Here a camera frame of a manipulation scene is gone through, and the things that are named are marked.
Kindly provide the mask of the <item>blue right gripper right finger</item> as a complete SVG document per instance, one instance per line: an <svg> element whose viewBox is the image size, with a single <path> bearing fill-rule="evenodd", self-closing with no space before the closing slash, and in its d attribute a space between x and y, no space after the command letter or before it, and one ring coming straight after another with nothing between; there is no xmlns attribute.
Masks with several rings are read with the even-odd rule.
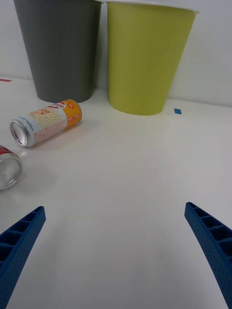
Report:
<svg viewBox="0 0 232 309"><path fill-rule="evenodd" d="M188 202L184 217L212 269L228 308L232 308L232 230Z"/></svg>

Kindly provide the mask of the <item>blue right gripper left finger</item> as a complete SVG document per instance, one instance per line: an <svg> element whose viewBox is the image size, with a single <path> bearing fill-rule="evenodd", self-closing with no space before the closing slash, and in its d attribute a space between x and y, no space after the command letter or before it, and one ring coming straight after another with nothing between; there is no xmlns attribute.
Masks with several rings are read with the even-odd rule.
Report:
<svg viewBox="0 0 232 309"><path fill-rule="evenodd" d="M0 308L5 309L46 221L39 206L0 235Z"/></svg>

